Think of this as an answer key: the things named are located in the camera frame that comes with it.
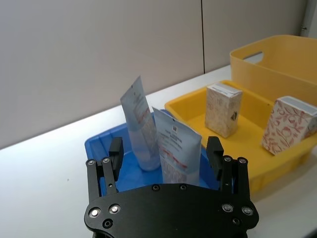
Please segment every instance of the table surface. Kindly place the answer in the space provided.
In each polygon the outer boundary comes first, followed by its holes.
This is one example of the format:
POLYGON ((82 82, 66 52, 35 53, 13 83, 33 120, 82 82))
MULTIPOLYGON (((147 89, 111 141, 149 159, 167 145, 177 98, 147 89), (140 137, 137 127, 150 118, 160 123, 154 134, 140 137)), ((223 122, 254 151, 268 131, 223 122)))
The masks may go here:
MULTIPOLYGON (((150 107, 231 78, 230 66, 147 96, 150 107)), ((0 150, 0 237, 90 238, 85 141, 125 123, 121 106, 0 150)), ((317 226, 317 148, 306 164, 252 195, 249 238, 302 238, 317 226)))

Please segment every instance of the screw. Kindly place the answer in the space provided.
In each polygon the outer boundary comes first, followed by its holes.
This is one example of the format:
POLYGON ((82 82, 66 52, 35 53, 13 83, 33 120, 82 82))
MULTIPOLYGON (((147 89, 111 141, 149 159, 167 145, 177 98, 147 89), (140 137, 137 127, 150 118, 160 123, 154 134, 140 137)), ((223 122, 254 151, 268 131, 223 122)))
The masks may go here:
POLYGON ((92 210, 90 210, 89 216, 91 218, 96 218, 97 216, 99 216, 100 213, 101 213, 101 210, 99 208, 93 208, 92 210))
POLYGON ((230 162, 230 161, 231 161, 231 158, 228 157, 228 156, 226 156, 226 157, 224 157, 224 160, 227 161, 227 162, 230 162))
POLYGON ((236 226, 240 225, 240 220, 238 218, 233 218, 232 223, 235 224, 236 226))
POLYGON ((253 211, 250 207, 243 207, 242 208, 242 212, 247 215, 247 216, 252 216, 253 215, 253 211))
POLYGON ((94 160, 89 160, 87 164, 89 164, 89 165, 93 165, 94 163, 95 163, 95 161, 94 161, 94 160))
POLYGON ((228 204, 228 203, 225 203, 222 205, 222 209, 225 211, 225 212, 233 212, 233 207, 228 204))
POLYGON ((179 186, 180 190, 186 190, 187 189, 187 186, 185 184, 181 184, 179 186))
POLYGON ((104 162, 104 163, 108 163, 109 161, 110 161, 109 158, 104 158, 104 159, 103 159, 103 162, 104 162))
POLYGON ((239 162, 240 162, 241 164, 245 164, 247 161, 246 161, 245 159, 239 159, 239 162))
POLYGON ((113 205, 111 205, 110 208, 109 208, 109 212, 110 212, 111 214, 116 214, 116 213, 118 213, 119 211, 120 211, 120 206, 117 205, 117 204, 113 204, 113 205))
POLYGON ((103 223, 103 227, 108 229, 110 227, 112 227, 113 221, 111 219, 106 219, 103 223))
POLYGON ((157 184, 154 184, 154 185, 152 186, 152 190, 153 190, 153 191, 159 191, 159 186, 158 186, 157 184))

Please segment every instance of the white pouch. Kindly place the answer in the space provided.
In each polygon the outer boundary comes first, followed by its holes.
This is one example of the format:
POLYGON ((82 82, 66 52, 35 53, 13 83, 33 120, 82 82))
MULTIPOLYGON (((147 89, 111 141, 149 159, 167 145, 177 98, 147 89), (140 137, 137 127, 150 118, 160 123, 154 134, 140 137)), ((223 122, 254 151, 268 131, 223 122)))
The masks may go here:
POLYGON ((139 76, 121 97, 131 146, 140 167, 145 171, 160 166, 157 131, 139 76))
POLYGON ((202 136, 153 108, 164 183, 199 185, 202 136))

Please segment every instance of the yellow plastic bin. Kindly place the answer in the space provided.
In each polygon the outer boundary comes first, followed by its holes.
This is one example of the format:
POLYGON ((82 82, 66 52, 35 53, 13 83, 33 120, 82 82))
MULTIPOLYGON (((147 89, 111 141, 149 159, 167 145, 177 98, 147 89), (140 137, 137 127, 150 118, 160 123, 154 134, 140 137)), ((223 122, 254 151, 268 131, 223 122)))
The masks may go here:
POLYGON ((232 81, 223 81, 243 91, 238 128, 228 138, 223 138, 205 127, 206 87, 183 95, 165 104, 173 116, 202 135, 206 147, 208 136, 218 136, 224 153, 234 158, 243 156, 249 161, 250 191, 262 189, 266 184, 297 168, 305 162, 310 151, 317 145, 317 134, 277 155, 272 155, 261 146, 273 102, 232 81))
POLYGON ((271 100, 293 96, 317 105, 317 39, 279 35, 230 53, 231 79, 271 100), (258 63, 246 58, 263 53, 258 63))

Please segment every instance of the beige patterned box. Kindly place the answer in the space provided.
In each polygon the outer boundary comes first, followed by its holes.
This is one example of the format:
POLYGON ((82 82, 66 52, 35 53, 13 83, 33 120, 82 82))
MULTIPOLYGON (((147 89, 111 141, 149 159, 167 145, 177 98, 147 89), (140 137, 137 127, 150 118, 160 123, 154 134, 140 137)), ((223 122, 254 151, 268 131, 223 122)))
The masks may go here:
POLYGON ((285 96, 275 101, 262 146, 272 154, 296 145, 317 131, 317 107, 285 96))
POLYGON ((205 126, 222 137, 233 134, 240 111, 242 91, 222 83, 207 87, 205 126))

